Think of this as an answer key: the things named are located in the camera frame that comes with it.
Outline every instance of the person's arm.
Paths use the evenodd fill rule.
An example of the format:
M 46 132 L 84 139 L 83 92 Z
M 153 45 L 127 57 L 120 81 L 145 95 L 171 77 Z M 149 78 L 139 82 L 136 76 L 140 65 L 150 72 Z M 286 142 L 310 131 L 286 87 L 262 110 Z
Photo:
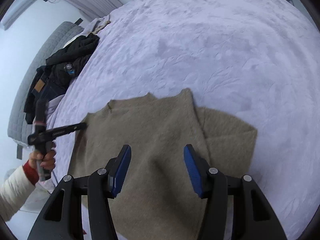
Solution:
M 43 158 L 41 166 L 47 170 L 53 170 L 55 168 L 55 154 L 55 151 L 51 150 L 43 158 L 39 152 L 32 152 L 26 164 L 17 168 L 0 186 L 0 215 L 4 221 L 9 221 L 34 191 L 35 184 L 39 180 L 36 160 Z

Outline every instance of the human hand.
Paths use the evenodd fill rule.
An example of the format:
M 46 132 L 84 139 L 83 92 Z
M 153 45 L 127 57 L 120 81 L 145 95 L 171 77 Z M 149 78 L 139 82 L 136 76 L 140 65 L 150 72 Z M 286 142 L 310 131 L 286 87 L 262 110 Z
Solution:
M 56 147 L 56 145 L 55 145 L 55 143 L 53 142 L 52 143 L 52 148 L 55 148 Z M 29 160 L 28 160 L 28 162 L 29 162 L 29 166 L 31 167 L 31 168 L 33 168 L 34 170 L 37 170 L 37 164 L 36 164 L 36 161 L 37 160 L 42 160 L 42 163 L 41 163 L 41 167 L 43 167 L 44 169 L 46 169 L 46 170 L 49 170 L 49 171 L 51 171 L 51 170 L 53 170 L 54 168 L 55 168 L 55 162 L 56 162 L 56 160 L 55 160 L 55 158 L 54 158 L 54 156 L 56 155 L 56 152 L 55 152 L 55 150 L 53 150 L 53 149 L 51 149 L 46 155 L 45 155 L 45 157 L 43 157 L 43 155 L 40 153 L 40 152 L 38 152 L 38 151 L 34 151 L 34 152 L 32 152 L 32 153 L 30 153 L 30 155 L 29 155 Z

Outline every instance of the tool handle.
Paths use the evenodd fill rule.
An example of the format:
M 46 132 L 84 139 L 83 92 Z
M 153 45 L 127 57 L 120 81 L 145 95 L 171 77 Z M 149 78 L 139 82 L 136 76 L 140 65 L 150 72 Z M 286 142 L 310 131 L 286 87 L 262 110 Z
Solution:
M 35 146 L 36 150 L 39 151 L 43 156 L 47 154 L 46 143 L 41 143 Z M 51 172 L 40 166 L 42 160 L 37 160 L 37 171 L 39 181 L 46 181 L 51 178 Z

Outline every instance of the brown leather patch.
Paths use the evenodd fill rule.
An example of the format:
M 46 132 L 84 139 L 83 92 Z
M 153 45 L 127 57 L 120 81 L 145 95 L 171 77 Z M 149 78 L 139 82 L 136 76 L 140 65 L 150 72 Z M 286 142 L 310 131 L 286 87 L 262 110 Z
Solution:
M 35 85 L 35 90 L 40 93 L 41 89 L 44 87 L 44 82 L 39 79 L 39 81 L 37 82 L 37 84 Z

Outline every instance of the brown sweater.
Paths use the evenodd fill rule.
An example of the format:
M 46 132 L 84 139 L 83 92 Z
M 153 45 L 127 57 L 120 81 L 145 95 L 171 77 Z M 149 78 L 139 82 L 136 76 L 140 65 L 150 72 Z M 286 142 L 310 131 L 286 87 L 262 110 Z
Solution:
M 195 108 L 189 89 L 171 98 L 112 100 L 84 122 L 69 167 L 75 178 L 104 167 L 124 144 L 132 148 L 123 189 L 109 201 L 116 230 L 130 240 L 196 239 L 206 200 L 193 191 L 183 147 L 192 144 L 212 167 L 240 177 L 257 135 L 236 117 Z

